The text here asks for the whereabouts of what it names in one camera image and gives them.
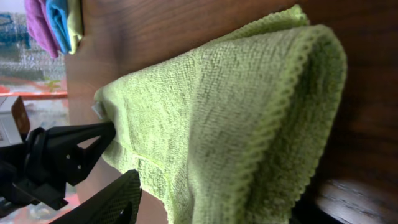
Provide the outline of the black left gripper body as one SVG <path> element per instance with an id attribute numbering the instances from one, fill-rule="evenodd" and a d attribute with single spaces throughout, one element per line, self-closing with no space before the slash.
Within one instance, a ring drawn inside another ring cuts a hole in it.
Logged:
<path id="1" fill-rule="evenodd" d="M 1 217 L 28 205 L 44 203 L 54 210 L 68 205 L 65 184 L 53 187 L 52 174 L 42 162 L 41 149 L 27 144 L 1 148 Z"/>

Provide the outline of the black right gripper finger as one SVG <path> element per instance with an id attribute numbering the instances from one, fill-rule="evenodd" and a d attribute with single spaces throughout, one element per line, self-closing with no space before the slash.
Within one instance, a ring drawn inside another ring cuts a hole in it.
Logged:
<path id="1" fill-rule="evenodd" d="M 52 224 L 135 224 L 141 196 L 139 173 L 129 170 Z"/>

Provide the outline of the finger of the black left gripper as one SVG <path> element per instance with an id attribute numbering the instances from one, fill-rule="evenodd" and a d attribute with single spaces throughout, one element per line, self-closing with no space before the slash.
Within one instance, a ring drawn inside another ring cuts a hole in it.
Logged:
<path id="1" fill-rule="evenodd" d="M 112 122 L 37 128 L 29 134 L 25 171 L 37 184 L 85 180 L 116 135 Z"/>

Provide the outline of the green microfibre cloth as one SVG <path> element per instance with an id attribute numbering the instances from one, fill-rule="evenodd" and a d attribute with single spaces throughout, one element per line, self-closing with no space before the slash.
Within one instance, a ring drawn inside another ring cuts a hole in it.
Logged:
<path id="1" fill-rule="evenodd" d="M 315 173 L 345 85 L 333 30 L 300 6 L 269 14 L 95 93 L 169 223 L 287 223 Z"/>

